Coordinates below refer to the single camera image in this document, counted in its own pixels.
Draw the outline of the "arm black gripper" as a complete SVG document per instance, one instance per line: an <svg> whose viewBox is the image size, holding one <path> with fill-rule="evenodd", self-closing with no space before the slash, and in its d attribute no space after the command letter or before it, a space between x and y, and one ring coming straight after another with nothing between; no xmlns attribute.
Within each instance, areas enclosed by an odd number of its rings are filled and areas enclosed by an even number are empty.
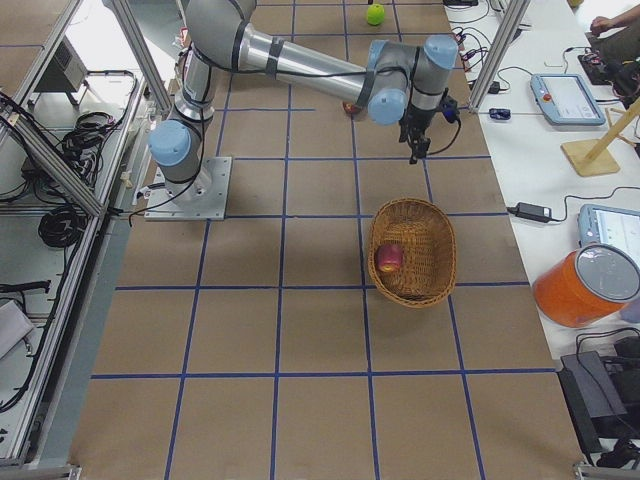
<svg viewBox="0 0 640 480"><path fill-rule="evenodd" d="M413 87L399 132L399 142L410 149L410 165L426 158L431 140L425 135L425 131L437 113L441 113L450 124L459 121L458 103L449 95L449 88L445 87L437 93L427 93Z"/></svg>

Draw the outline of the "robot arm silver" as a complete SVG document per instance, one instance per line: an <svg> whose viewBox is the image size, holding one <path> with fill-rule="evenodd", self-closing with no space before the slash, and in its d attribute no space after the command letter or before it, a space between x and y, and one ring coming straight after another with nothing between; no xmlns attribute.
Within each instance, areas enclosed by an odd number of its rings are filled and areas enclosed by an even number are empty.
<svg viewBox="0 0 640 480"><path fill-rule="evenodd" d="M411 163L427 156L426 130L443 108L458 56L452 36L432 35L421 46L374 41L366 65L358 66L256 30L251 23L256 6L254 1L192 1L187 7L191 44L182 87L168 118L148 140L169 202L188 208L211 191L203 147L214 115L217 71L265 75L339 98L365 109L379 125L399 125Z"/></svg>

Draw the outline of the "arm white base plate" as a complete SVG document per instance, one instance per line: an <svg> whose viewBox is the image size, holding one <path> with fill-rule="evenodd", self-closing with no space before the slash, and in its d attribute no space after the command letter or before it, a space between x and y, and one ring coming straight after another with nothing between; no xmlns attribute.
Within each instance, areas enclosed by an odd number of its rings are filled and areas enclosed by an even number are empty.
<svg viewBox="0 0 640 480"><path fill-rule="evenodd" d="M150 192L144 218L148 221L224 220L231 171L231 157L206 157L195 182L174 199L173 193L178 194L184 186L166 183L157 167L154 180L163 186Z"/></svg>

